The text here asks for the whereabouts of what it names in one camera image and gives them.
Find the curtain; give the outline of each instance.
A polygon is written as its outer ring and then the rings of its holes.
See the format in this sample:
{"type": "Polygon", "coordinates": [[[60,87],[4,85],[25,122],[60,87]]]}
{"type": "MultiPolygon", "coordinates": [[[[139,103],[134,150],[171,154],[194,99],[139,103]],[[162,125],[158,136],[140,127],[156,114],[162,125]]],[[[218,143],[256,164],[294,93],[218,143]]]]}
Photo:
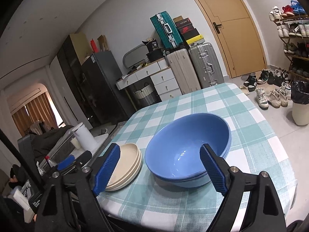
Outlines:
{"type": "Polygon", "coordinates": [[[56,117],[49,104],[46,93],[43,93],[30,101],[28,104],[26,104],[26,108],[28,110],[32,123],[39,120],[43,121],[50,127],[58,128],[56,117]]]}
{"type": "Polygon", "coordinates": [[[26,108],[22,107],[12,115],[15,125],[20,132],[21,136],[24,137],[25,131],[32,125],[31,118],[29,117],[26,108]]]}

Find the slide sandal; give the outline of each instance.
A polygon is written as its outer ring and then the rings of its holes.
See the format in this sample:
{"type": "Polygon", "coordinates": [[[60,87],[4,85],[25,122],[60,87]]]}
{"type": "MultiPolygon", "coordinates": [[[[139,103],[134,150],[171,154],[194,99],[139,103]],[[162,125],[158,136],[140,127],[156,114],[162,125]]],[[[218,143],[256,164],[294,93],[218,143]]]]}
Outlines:
{"type": "Polygon", "coordinates": [[[239,89],[245,94],[245,95],[249,95],[250,92],[248,91],[247,87],[245,87],[244,85],[241,85],[239,87],[239,89]]]}

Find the checkered tablecloth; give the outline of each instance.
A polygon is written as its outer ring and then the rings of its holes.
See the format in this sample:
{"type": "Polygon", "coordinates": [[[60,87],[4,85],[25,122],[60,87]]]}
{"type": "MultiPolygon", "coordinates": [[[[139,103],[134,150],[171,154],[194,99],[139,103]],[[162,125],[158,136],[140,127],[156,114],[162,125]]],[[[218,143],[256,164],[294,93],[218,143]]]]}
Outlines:
{"type": "MultiPolygon", "coordinates": [[[[286,214],[295,193],[296,179],[278,137],[260,111],[234,84],[220,84],[173,98],[136,112],[115,136],[119,145],[136,143],[143,158],[151,138],[173,120],[193,113],[214,113],[231,129],[230,166],[244,173],[269,173],[286,214]]],[[[232,231],[238,231],[249,194],[243,196],[232,231]]],[[[98,196],[100,206],[110,214],[155,230],[206,231],[223,197],[208,183],[185,189],[157,179],[143,160],[138,176],[127,187],[98,196]]]]}

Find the stacked plate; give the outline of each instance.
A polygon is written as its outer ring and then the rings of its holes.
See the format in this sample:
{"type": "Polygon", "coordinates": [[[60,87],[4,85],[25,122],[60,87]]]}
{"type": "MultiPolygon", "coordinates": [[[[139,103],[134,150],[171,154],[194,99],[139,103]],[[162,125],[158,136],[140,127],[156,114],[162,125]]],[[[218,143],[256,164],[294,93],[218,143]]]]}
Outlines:
{"type": "Polygon", "coordinates": [[[179,118],[162,128],[149,142],[145,162],[159,179],[180,187],[199,187],[210,181],[200,160],[200,147],[209,144],[226,158],[231,147],[231,130],[221,117],[196,113],[179,118]]]}
{"type": "Polygon", "coordinates": [[[137,176],[142,165],[142,153],[136,144],[120,146],[120,159],[107,184],[106,191],[119,190],[137,176]]]}

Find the door handle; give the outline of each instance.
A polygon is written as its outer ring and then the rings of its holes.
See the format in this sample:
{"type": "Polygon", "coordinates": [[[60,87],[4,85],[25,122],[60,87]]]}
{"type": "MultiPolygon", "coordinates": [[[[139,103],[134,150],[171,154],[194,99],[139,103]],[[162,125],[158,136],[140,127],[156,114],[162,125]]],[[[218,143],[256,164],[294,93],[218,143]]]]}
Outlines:
{"type": "Polygon", "coordinates": [[[214,25],[214,28],[215,28],[216,32],[217,32],[218,34],[220,34],[220,30],[219,30],[218,27],[221,27],[222,24],[216,24],[216,22],[213,22],[213,25],[214,25]]]}

